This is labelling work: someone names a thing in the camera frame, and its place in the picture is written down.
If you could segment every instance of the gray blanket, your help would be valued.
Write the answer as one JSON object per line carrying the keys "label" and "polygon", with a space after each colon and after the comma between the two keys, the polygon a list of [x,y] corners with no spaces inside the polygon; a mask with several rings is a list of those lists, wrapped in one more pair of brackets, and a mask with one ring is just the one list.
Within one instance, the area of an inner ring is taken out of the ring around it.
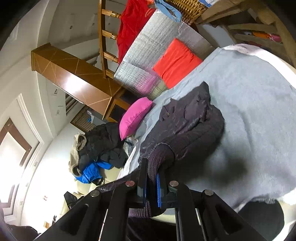
{"label": "gray blanket", "polygon": [[154,100],[137,130],[139,145],[130,172],[138,166],[139,146],[159,119],[162,106],[203,81],[209,85],[211,103],[225,119],[224,135],[205,161],[177,166],[170,178],[193,190],[212,189],[236,210],[250,200],[270,202],[294,189],[295,89],[269,63],[220,48]]}

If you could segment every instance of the red blanket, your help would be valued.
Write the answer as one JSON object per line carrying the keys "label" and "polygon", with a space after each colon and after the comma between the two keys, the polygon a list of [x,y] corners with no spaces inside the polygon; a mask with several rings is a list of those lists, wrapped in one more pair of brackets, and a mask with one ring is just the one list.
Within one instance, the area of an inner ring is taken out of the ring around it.
{"label": "red blanket", "polygon": [[119,64],[154,11],[155,9],[148,8],[146,0],[128,0],[120,17],[121,24],[117,37]]}

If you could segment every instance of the pillow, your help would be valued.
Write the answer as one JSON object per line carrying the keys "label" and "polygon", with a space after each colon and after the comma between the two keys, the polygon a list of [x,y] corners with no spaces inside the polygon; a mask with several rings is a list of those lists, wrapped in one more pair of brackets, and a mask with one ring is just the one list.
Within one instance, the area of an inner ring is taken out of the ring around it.
{"label": "pillow", "polygon": [[119,134],[121,140],[136,132],[141,120],[148,113],[152,106],[152,101],[143,97],[134,102],[124,113],[120,124]]}
{"label": "pillow", "polygon": [[198,66],[202,60],[193,54],[185,44],[174,38],[153,70],[171,89]]}

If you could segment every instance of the pink pillow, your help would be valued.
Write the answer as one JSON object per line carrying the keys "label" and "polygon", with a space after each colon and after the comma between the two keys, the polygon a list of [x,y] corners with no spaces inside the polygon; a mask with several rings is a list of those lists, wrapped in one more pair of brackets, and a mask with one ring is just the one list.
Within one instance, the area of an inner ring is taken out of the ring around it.
{"label": "pink pillow", "polygon": [[152,101],[143,97],[134,102],[123,115],[119,124],[121,140],[136,132],[141,120],[148,113],[152,106]]}

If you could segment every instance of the blue clothing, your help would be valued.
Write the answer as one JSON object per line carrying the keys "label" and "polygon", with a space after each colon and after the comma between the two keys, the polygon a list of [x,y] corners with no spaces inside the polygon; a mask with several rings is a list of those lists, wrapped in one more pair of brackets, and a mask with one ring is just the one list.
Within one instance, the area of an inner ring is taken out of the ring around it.
{"label": "blue clothing", "polygon": [[[155,6],[165,15],[167,15],[170,19],[179,23],[182,19],[182,13],[180,13],[177,9],[175,9],[172,5],[166,3],[164,0],[154,0]],[[171,10],[176,17],[171,15],[169,12]]]}
{"label": "blue clothing", "polygon": [[105,161],[92,161],[82,172],[81,177],[76,177],[76,179],[82,183],[91,183],[93,180],[102,178],[100,174],[100,168],[111,169],[112,165]]}

